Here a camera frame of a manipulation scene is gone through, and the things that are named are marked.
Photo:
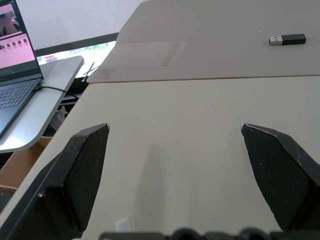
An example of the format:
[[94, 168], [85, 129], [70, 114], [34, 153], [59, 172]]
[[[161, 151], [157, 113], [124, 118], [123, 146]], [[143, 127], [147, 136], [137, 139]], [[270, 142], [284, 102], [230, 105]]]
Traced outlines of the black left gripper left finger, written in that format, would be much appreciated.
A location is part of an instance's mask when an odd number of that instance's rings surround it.
[[1, 226], [0, 238], [81, 238], [100, 186], [109, 132], [104, 123], [73, 135], [25, 191]]

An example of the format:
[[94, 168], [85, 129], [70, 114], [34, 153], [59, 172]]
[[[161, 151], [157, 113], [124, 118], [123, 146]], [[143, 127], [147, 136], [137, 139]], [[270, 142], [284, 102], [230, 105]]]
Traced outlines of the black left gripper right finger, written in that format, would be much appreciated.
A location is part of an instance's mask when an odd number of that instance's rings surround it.
[[241, 126], [256, 183], [283, 231], [320, 229], [320, 165], [289, 135]]

